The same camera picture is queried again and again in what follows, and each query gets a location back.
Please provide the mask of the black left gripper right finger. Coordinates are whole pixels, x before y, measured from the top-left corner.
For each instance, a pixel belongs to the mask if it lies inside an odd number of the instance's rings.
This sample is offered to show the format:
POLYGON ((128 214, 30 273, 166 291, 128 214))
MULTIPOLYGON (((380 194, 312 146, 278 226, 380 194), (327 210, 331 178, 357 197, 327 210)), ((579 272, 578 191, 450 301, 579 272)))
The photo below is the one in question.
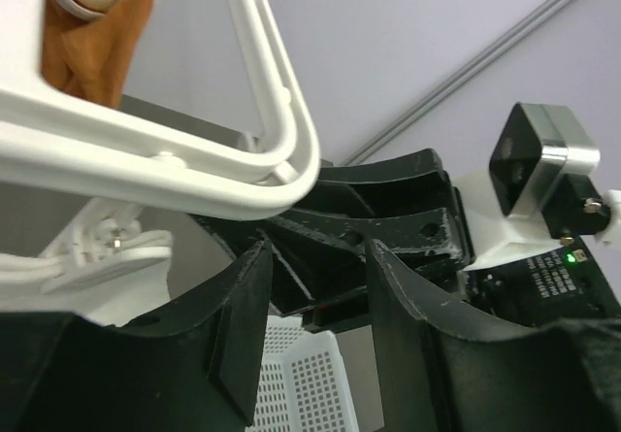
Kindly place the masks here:
POLYGON ((616 431, 620 323, 529 328, 485 313, 365 244, 388 431, 616 431))

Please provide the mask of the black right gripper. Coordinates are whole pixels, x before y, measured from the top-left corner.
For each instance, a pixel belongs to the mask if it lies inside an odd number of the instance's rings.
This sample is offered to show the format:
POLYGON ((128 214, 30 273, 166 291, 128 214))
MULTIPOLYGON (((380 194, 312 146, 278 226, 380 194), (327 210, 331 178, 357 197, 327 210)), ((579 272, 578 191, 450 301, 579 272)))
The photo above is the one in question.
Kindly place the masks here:
POLYGON ((445 290, 456 289, 474 260, 461 194, 432 149, 323 167, 295 207, 303 210, 264 221, 261 232, 273 244, 272 303, 292 306, 285 313, 301 316, 312 333, 369 324, 370 239, 445 290))

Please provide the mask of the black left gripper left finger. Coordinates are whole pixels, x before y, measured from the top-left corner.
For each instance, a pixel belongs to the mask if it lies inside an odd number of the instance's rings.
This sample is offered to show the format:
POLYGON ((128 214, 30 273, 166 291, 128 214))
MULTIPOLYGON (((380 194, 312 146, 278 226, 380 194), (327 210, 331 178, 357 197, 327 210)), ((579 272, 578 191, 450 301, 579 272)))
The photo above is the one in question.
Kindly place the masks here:
POLYGON ((5 431, 243 431, 253 422, 272 246, 126 325, 1 316, 5 431))

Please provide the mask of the white hanger clip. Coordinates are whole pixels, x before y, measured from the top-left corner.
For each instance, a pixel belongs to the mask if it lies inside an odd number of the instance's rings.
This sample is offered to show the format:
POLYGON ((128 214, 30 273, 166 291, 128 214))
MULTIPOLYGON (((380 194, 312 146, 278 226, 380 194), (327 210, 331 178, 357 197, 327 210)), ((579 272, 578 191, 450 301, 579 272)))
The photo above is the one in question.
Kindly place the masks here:
POLYGON ((143 207, 94 198, 36 257, 1 255, 1 297, 52 294, 108 282, 172 256, 173 234, 144 231, 143 207))

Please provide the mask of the white clip sock hanger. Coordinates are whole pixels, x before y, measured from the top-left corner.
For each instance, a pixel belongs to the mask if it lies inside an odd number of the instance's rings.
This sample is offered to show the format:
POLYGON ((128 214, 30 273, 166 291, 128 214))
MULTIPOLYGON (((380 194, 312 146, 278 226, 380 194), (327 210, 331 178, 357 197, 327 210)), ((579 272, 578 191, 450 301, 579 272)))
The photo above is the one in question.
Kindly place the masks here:
POLYGON ((321 166, 316 130, 269 0, 227 0, 259 109, 238 150, 64 94, 40 73, 45 0, 1 0, 1 178, 234 220, 276 216, 321 166))

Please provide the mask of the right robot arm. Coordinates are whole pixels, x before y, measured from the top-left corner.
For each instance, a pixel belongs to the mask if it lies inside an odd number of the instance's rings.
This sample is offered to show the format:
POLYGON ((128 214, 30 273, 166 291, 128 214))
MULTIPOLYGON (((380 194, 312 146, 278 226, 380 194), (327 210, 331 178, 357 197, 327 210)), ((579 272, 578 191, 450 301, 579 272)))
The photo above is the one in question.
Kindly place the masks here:
POLYGON ((612 212, 586 173, 546 172, 531 155, 492 162, 454 184, 438 154, 325 168, 310 194, 263 231, 278 258, 273 300, 310 332, 371 321, 364 242, 486 313, 540 326, 618 316, 584 238, 612 212))

